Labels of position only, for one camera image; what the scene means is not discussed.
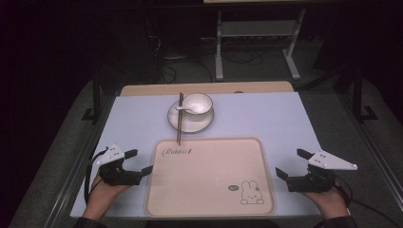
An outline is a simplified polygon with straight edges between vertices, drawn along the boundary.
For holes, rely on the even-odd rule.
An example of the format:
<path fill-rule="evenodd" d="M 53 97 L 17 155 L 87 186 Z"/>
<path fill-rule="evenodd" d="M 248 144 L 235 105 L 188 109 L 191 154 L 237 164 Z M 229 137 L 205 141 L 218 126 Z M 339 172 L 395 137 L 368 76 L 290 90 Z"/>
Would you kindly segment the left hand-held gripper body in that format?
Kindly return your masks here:
<path fill-rule="evenodd" d="M 101 179 L 109 185 L 138 185 L 142 179 L 139 171 L 127 171 L 123 168 L 125 152 L 116 143 L 108 147 L 96 161 Z"/>

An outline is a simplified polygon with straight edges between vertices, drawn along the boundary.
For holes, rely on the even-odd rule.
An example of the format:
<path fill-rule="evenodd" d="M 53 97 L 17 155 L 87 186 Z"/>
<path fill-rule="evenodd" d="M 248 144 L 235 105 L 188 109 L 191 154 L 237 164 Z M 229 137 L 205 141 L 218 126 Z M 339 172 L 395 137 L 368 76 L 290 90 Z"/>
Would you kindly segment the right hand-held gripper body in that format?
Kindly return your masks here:
<path fill-rule="evenodd" d="M 355 163 L 345 161 L 326 151 L 312 153 L 313 157 L 306 160 L 307 174 L 290 177 L 286 181 L 290 192 L 321 193 L 329 191 L 336 183 L 336 170 L 356 170 Z"/>

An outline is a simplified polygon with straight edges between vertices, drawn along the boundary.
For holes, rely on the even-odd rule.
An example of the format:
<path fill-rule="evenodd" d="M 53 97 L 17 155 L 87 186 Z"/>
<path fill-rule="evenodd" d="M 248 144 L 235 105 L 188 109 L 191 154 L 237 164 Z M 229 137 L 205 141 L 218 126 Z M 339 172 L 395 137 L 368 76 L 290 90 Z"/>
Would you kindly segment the person's right hand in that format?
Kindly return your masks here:
<path fill-rule="evenodd" d="M 349 216 L 344 198 L 334 187 L 322 193 L 304 192 L 303 196 L 311 200 L 324 219 L 335 219 Z"/>

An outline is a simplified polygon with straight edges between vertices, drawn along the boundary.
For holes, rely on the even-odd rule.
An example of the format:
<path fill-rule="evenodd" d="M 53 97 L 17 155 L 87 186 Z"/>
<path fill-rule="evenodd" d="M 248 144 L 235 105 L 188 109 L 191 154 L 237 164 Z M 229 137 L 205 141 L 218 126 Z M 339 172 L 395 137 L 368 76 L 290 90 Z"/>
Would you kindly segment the person's left hand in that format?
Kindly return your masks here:
<path fill-rule="evenodd" d="M 83 218 L 100 221 L 118 198 L 130 185 L 109 185 L 100 176 L 91 184 L 91 191 L 83 213 Z"/>

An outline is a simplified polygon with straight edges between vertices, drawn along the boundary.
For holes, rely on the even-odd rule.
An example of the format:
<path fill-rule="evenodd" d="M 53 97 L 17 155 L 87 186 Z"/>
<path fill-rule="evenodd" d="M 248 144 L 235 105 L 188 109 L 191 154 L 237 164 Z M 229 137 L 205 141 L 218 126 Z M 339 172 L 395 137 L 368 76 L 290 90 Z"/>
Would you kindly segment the white round plate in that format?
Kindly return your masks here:
<path fill-rule="evenodd" d="M 178 128 L 179 111 L 176 109 L 179 102 L 170 106 L 167 112 L 167 120 L 172 127 Z M 213 122 L 214 109 L 211 108 L 205 114 L 192 115 L 187 112 L 182 113 L 182 132 L 195 133 L 204 130 L 208 125 Z"/>

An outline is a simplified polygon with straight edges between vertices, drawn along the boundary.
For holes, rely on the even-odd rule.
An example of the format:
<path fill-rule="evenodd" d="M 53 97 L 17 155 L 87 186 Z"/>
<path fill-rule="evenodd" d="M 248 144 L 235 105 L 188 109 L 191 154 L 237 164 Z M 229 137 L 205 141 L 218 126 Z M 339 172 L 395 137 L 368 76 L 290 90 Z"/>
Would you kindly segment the beige tray with rabbit print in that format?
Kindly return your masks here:
<path fill-rule="evenodd" d="M 268 216 L 276 204 L 256 138 L 160 141 L 145 211 L 152 218 Z"/>

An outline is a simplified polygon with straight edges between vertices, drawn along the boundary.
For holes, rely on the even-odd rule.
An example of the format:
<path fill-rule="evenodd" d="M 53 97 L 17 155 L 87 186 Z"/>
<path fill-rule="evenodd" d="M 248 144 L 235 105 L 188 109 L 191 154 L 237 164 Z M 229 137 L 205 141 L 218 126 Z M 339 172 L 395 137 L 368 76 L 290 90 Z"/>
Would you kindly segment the black metal stand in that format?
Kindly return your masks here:
<path fill-rule="evenodd" d="M 101 116 L 101 87 L 97 71 L 92 76 L 92 108 L 87 108 L 82 120 L 96 124 Z"/>
<path fill-rule="evenodd" d="M 356 120 L 363 124 L 365 121 L 377 120 L 370 106 L 362 105 L 363 77 L 359 66 L 353 69 L 353 114 Z"/>

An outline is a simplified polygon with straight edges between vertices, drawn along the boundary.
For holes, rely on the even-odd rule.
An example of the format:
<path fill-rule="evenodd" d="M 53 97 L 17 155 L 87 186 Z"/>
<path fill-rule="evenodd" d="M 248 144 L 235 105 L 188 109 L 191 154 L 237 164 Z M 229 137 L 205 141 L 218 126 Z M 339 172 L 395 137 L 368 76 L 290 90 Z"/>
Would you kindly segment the white ceramic spoon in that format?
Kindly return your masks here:
<path fill-rule="evenodd" d="M 188 112 L 188 113 L 191 113 L 191 114 L 198 114 L 198 113 L 199 113 L 199 112 L 198 112 L 196 109 L 194 109 L 194 108 L 191 108 L 191 107 L 184 107 L 184 106 L 176 106 L 176 110 L 178 110 L 178 111 L 184 110 L 184 111 L 186 111 L 186 112 Z"/>

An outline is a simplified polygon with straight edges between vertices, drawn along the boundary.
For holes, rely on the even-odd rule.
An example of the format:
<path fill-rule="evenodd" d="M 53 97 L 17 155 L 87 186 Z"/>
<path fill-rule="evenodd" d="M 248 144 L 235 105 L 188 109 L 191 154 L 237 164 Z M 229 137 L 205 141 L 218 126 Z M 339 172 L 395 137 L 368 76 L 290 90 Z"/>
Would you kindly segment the white bowl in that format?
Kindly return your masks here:
<path fill-rule="evenodd" d="M 192 93 L 183 99 L 180 106 L 196 109 L 199 112 L 198 114 L 191 114 L 186 111 L 184 111 L 184 113 L 186 114 L 186 117 L 192 121 L 201 121 L 206 119 L 210 114 L 210 111 L 213 108 L 213 101 L 204 93 Z"/>

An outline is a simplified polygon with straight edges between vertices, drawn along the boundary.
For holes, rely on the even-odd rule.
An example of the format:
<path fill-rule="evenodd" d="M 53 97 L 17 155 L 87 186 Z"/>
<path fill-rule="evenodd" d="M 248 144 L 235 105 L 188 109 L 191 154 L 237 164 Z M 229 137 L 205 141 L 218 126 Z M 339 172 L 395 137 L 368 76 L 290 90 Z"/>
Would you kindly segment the light wooden table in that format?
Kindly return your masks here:
<path fill-rule="evenodd" d="M 289 82 L 235 82 L 173 85 L 127 85 L 121 96 L 161 96 L 201 92 L 205 94 L 293 92 Z"/>

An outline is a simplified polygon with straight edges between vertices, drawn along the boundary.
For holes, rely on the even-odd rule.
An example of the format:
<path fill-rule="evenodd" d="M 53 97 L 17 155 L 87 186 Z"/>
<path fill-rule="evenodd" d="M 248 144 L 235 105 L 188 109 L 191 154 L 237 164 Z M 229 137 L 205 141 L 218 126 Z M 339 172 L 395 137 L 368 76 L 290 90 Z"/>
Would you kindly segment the white metal stand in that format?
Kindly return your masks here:
<path fill-rule="evenodd" d="M 221 39 L 235 37 L 274 37 L 288 36 L 291 38 L 288 48 L 282 51 L 284 60 L 288 66 L 291 76 L 294 80 L 300 79 L 297 66 L 293 59 L 293 51 L 302 26 L 306 9 L 299 11 L 295 20 L 275 20 L 275 21 L 236 21 L 226 22 L 221 20 L 221 12 L 218 13 L 217 20 L 217 38 L 215 54 L 215 73 L 216 79 L 222 81 L 223 66 L 221 56 Z"/>

